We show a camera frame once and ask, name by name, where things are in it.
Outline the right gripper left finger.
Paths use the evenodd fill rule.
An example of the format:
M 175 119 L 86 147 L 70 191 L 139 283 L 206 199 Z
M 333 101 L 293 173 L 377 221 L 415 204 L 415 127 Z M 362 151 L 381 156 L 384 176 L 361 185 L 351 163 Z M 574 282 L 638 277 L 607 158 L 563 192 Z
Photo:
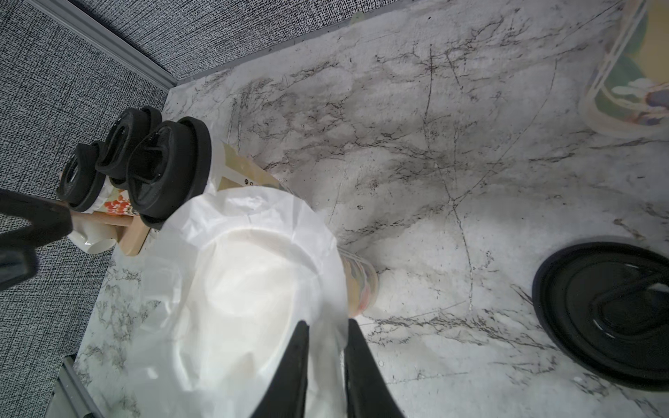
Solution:
M 298 322 L 252 418 L 303 418 L 308 388 L 309 326 Z

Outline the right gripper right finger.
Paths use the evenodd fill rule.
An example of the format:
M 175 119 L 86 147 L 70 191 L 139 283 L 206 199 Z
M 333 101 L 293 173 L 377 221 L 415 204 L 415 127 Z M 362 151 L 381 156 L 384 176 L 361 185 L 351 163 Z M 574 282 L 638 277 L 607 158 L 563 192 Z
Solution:
M 348 320 L 344 374 L 348 417 L 404 417 L 383 381 L 367 341 L 354 319 Z

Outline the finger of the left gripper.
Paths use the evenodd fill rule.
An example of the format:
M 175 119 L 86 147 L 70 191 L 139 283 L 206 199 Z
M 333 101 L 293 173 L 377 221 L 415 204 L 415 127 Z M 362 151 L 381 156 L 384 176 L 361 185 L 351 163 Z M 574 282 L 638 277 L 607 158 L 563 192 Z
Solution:
M 38 273 L 37 249 L 73 230 L 70 209 L 54 200 L 3 189 L 1 214 L 27 224 L 1 234 L 1 289 L 5 291 Z

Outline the black cup lid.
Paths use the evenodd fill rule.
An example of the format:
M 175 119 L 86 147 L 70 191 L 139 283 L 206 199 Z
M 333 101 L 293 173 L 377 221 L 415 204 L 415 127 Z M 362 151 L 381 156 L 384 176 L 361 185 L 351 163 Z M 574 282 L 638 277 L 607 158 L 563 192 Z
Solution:
M 133 209 L 149 228 L 160 230 L 188 200 L 204 193 L 213 158 L 206 124 L 196 118 L 164 121 L 142 139 L 127 165 Z
M 641 247 L 563 248 L 532 284 L 538 321 L 578 365 L 639 390 L 668 390 L 668 259 Z
M 62 170 L 57 197 L 75 212 L 92 212 L 105 183 L 104 174 L 96 169 L 96 163 L 105 144 L 80 143 Z
M 126 108 L 107 134 L 96 161 L 96 169 L 106 175 L 113 186 L 126 190 L 130 156 L 161 122 L 162 114 L 154 107 Z

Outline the yellow patterned paper cup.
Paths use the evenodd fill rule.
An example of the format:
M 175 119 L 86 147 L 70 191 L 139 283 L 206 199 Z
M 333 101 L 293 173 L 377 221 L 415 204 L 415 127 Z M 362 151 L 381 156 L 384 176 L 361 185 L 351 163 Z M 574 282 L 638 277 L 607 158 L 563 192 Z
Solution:
M 136 216 L 138 214 L 130 202 L 128 191 L 118 189 L 111 184 L 104 184 L 99 195 L 92 205 L 85 209 L 84 214 L 94 212 L 112 216 Z

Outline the red flower paper cup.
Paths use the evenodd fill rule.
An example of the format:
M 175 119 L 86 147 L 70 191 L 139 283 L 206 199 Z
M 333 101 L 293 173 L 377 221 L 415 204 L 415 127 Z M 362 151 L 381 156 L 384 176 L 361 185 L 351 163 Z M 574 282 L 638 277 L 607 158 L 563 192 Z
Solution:
M 374 266 L 364 258 L 339 247 L 348 291 L 348 317 L 363 314 L 376 303 L 379 277 Z

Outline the translucent leak-proof paper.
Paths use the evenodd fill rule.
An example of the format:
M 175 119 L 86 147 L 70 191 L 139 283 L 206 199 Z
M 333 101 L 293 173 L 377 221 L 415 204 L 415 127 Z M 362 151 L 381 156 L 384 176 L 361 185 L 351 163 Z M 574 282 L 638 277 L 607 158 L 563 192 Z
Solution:
M 346 416 L 343 263 L 296 196 L 249 186 L 189 200 L 147 251 L 141 299 L 156 303 L 127 357 L 142 416 L 251 416 L 299 322 L 309 328 L 305 414 Z

